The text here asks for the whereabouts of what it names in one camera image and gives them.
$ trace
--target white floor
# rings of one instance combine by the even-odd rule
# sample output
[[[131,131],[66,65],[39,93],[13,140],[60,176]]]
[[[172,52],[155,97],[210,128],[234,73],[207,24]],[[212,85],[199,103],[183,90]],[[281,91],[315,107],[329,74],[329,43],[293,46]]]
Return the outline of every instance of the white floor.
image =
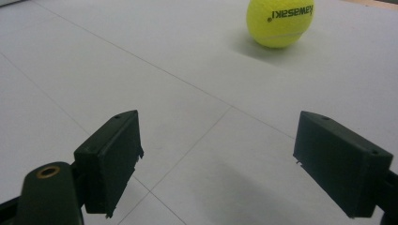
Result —
[[[145,157],[114,217],[87,225],[378,224],[378,208],[347,218],[292,154],[310,111],[398,155],[398,12],[315,2],[284,50],[251,40],[248,0],[0,7],[0,202],[138,110]]]

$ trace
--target yellow tennis ball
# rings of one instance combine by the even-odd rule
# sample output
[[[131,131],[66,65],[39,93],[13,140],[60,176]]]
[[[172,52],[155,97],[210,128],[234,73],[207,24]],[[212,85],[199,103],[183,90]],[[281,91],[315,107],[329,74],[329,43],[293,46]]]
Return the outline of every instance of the yellow tennis ball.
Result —
[[[259,44],[283,48],[297,41],[314,16],[314,0],[251,0],[246,22]]]

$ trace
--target tile grout line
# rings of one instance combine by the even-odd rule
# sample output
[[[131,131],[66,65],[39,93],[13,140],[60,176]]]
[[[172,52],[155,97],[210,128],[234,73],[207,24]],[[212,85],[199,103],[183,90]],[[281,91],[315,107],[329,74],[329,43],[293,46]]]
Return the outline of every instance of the tile grout line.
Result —
[[[296,138],[294,138],[294,137],[288,135],[287,133],[285,133],[285,132],[279,130],[278,128],[276,128],[276,127],[274,127],[274,126],[271,126],[271,125],[267,124],[266,122],[264,122],[264,121],[262,121],[262,120],[260,120],[260,119],[258,119],[258,118],[256,118],[256,117],[254,117],[253,115],[250,115],[250,114],[248,114],[247,112],[244,112],[243,110],[241,110],[241,109],[239,109],[239,108],[237,108],[237,107],[235,107],[235,106],[232,106],[232,107],[233,107],[234,109],[236,109],[237,111],[246,114],[247,116],[251,117],[252,119],[254,119],[254,120],[256,120],[256,121],[258,121],[258,122],[260,122],[260,123],[262,123],[262,124],[264,124],[264,125],[266,125],[266,126],[272,128],[272,129],[275,129],[276,131],[280,132],[281,134],[285,135],[286,137],[288,137],[288,138],[290,138],[290,139],[293,139],[293,140],[296,139]]]
[[[97,34],[91,32],[91,31],[89,31],[88,29],[86,29],[86,28],[80,26],[79,24],[77,24],[77,23],[75,23],[75,22],[72,22],[72,21],[68,20],[67,18],[65,18],[65,17],[63,17],[63,16],[57,14],[56,12],[54,12],[54,11],[52,11],[52,10],[50,10],[50,9],[48,9],[48,8],[46,8],[46,7],[44,7],[44,6],[42,6],[41,4],[39,4],[39,3],[37,3],[37,2],[35,2],[35,3],[38,4],[39,6],[41,6],[42,8],[45,8],[46,10],[48,10],[48,11],[52,12],[53,14],[57,15],[59,18],[62,18],[63,20],[67,21],[68,23],[71,23],[71,24],[73,24],[73,25],[75,25],[75,26],[81,28],[81,29],[84,30],[85,32],[87,32],[87,33],[93,35],[94,37],[97,37],[97,38],[101,39],[102,41],[104,41],[104,42],[106,42],[106,43],[108,43],[108,44],[114,46],[115,48],[117,48],[117,49],[123,51],[124,53],[127,53],[127,54],[129,54],[129,55],[131,55],[131,56],[133,56],[133,57],[135,57],[135,58],[137,58],[137,59],[139,59],[139,60],[141,60],[141,61],[143,61],[143,62],[149,64],[150,66],[152,66],[152,67],[154,67],[154,68],[157,68],[158,70],[163,71],[163,72],[165,72],[166,74],[168,74],[168,75],[170,75],[170,76],[172,76],[172,77],[174,77],[174,78],[180,80],[181,82],[184,82],[184,83],[186,83],[187,85],[189,85],[189,86],[191,86],[191,87],[194,87],[195,89],[197,89],[197,90],[199,90],[199,91],[201,91],[201,92],[207,94],[208,96],[210,96],[210,97],[212,97],[212,98],[216,98],[217,100],[221,101],[222,103],[231,106],[231,104],[225,102],[224,100],[222,100],[222,99],[220,99],[220,98],[218,98],[218,97],[215,97],[215,96],[211,95],[209,92],[207,92],[207,91],[205,91],[205,90],[203,90],[203,89],[201,89],[201,88],[199,88],[199,87],[193,85],[192,83],[189,83],[189,82],[184,81],[183,79],[177,77],[177,75],[174,75],[173,73],[171,73],[171,72],[169,72],[169,71],[167,71],[167,70],[165,70],[165,69],[163,69],[163,68],[161,68],[161,67],[156,66],[155,64],[153,64],[153,63],[151,63],[151,62],[145,60],[144,58],[142,58],[142,57],[140,57],[140,56],[138,56],[138,55],[136,55],[136,54],[134,54],[134,53],[132,53],[132,52],[129,52],[129,51],[123,49],[122,47],[120,47],[120,46],[114,44],[113,42],[111,42],[111,41],[105,39],[104,37],[101,37],[101,36],[99,36],[99,35],[97,35]]]
[[[288,135],[288,134],[282,132],[281,130],[275,128],[274,126],[269,125],[268,123],[266,123],[266,122],[264,122],[264,121],[262,121],[262,120],[256,118],[255,116],[248,114],[247,112],[245,112],[245,111],[239,109],[239,108],[236,107],[235,105],[233,105],[233,104],[231,104],[231,103],[228,103],[228,102],[226,102],[226,101],[220,99],[219,97],[216,97],[216,96],[214,96],[214,95],[211,95],[209,92],[207,92],[207,91],[205,91],[205,90],[203,90],[203,89],[201,89],[201,88],[199,88],[199,87],[193,85],[192,83],[189,83],[189,82],[187,82],[187,81],[184,81],[183,79],[177,77],[177,75],[174,75],[174,74],[172,74],[171,72],[169,72],[169,71],[167,71],[167,70],[165,70],[165,69],[163,69],[163,68],[161,68],[161,67],[158,67],[158,66],[156,66],[156,65],[154,65],[154,64],[152,64],[152,63],[150,63],[149,61],[145,60],[144,58],[139,57],[138,55],[136,55],[136,54],[134,54],[134,53],[132,53],[132,52],[129,52],[129,51],[123,49],[122,47],[120,47],[120,46],[114,44],[113,42],[111,42],[111,41],[105,39],[104,37],[100,37],[99,35],[94,34],[93,32],[89,31],[88,29],[86,29],[86,28],[80,26],[79,24],[77,24],[77,23],[75,23],[75,22],[72,22],[72,21],[66,19],[65,17],[63,17],[63,16],[57,14],[56,12],[54,12],[54,11],[52,11],[52,10],[46,8],[45,6],[39,4],[39,3],[35,2],[35,1],[34,1],[34,3],[37,4],[37,5],[39,5],[39,6],[41,6],[41,7],[44,8],[44,9],[46,9],[46,10],[52,12],[53,14],[57,15],[59,18],[62,18],[63,20],[65,20],[65,21],[67,21],[67,22],[69,22],[69,23],[71,23],[71,24],[73,24],[73,25],[75,25],[75,26],[77,26],[77,27],[79,27],[79,28],[85,30],[85,32],[87,32],[87,33],[89,33],[89,34],[91,34],[91,35],[93,35],[93,36],[95,36],[95,37],[97,37],[97,38],[99,38],[99,39],[101,39],[101,40],[103,40],[103,41],[105,41],[105,42],[111,44],[112,46],[118,48],[119,50],[121,50],[121,51],[123,51],[123,52],[125,52],[125,53],[127,53],[127,54],[129,54],[129,55],[131,55],[131,56],[133,56],[133,57],[136,57],[136,58],[142,60],[143,62],[149,64],[150,66],[152,66],[152,67],[154,67],[154,68],[157,68],[157,69],[159,69],[160,71],[165,72],[166,74],[168,74],[168,75],[170,75],[170,76],[172,76],[172,77],[178,79],[178,80],[181,81],[181,82],[186,83],[187,85],[189,85],[189,86],[191,86],[191,87],[193,87],[193,88],[195,88],[195,89],[197,89],[197,90],[199,90],[199,91],[205,93],[206,95],[208,95],[208,96],[210,96],[210,97],[212,97],[212,98],[216,98],[216,99],[219,100],[220,102],[222,102],[222,103],[224,103],[224,104],[226,104],[226,105],[228,105],[228,106],[230,106],[230,107],[233,107],[233,108],[237,109],[238,111],[240,111],[240,112],[242,112],[242,113],[245,113],[246,115],[248,115],[248,116],[250,116],[251,118],[253,118],[253,119],[255,119],[255,120],[261,122],[262,124],[264,124],[264,125],[266,125],[266,126],[269,126],[270,128],[273,128],[273,129],[275,129],[275,130],[281,132],[282,134],[286,135],[288,138],[291,138],[291,139],[295,140],[294,137],[292,137],[292,136],[290,136],[290,135]]]
[[[186,155],[188,155],[189,154],[189,152],[196,146],[196,144],[198,144],[200,141],[202,141],[204,138],[205,138],[205,136],[210,132],[210,130],[212,130],[217,124],[219,124],[219,122],[225,117],[225,115],[231,110],[233,108],[233,106],[230,106],[224,113],[223,113],[223,115],[213,124],[213,126],[211,126],[211,128],[209,128],[207,131],[206,131],[206,133],[204,134],[204,135],[202,135],[202,137],[200,137],[200,139],[199,140],[197,140],[193,145],[192,145],[192,147],[190,148],[190,150],[188,150],[185,154],[184,154],[184,156],[182,156],[182,158],[180,158],[179,159],[179,161],[172,167],[172,169],[170,169],[164,176],[163,176],[163,178],[158,182],[158,183],[156,183],[156,185],[152,188],[152,189],[150,189],[150,191],[152,192],[152,190],[153,189],[155,189],[155,187],[157,187],[158,186],[158,184],[161,182],[161,181],[163,181],[163,179],[182,161],[182,159],[184,159],[185,158],[185,156]]]
[[[147,194],[146,194],[134,207],[132,207],[132,209],[120,220],[120,222],[117,223],[117,225],[119,225],[120,223],[122,223],[122,222],[132,213],[132,211],[134,211],[134,209],[135,209],[136,207],[138,207],[138,205],[146,198],[146,196],[148,196],[148,194],[151,193],[150,190],[149,190],[149,188],[146,187],[140,180],[138,180],[135,176],[133,176],[133,178],[134,178],[136,181],[138,181],[138,183],[140,183],[148,192],[147,192]]]
[[[61,112],[63,112],[69,119],[71,119],[82,131],[84,131],[84,133],[86,133],[87,135],[90,135],[90,133],[85,130],[82,125],[80,125],[79,122],[77,122],[64,108],[62,108],[61,105],[59,105],[52,97],[50,97],[47,92],[45,92],[43,89],[40,88],[40,86],[35,83],[29,76],[27,76],[19,67],[17,67],[6,55],[4,55],[2,52],[0,52],[1,55],[3,55],[6,60],[13,66],[15,67],[19,72],[22,73],[22,75],[24,75],[24,77],[31,82],[33,85],[36,86],[36,88],[44,94],[45,97],[47,97],[53,104],[55,104],[56,107],[58,107],[58,109],[61,110]]]
[[[170,212],[172,212],[182,223],[184,223],[185,225],[187,225],[187,223],[180,218],[171,208],[169,208],[169,206],[167,206],[160,198],[158,198],[158,196],[156,196],[154,193],[152,193],[152,191],[149,191],[157,200],[159,200],[159,202],[161,202],[168,210],[170,210]]]

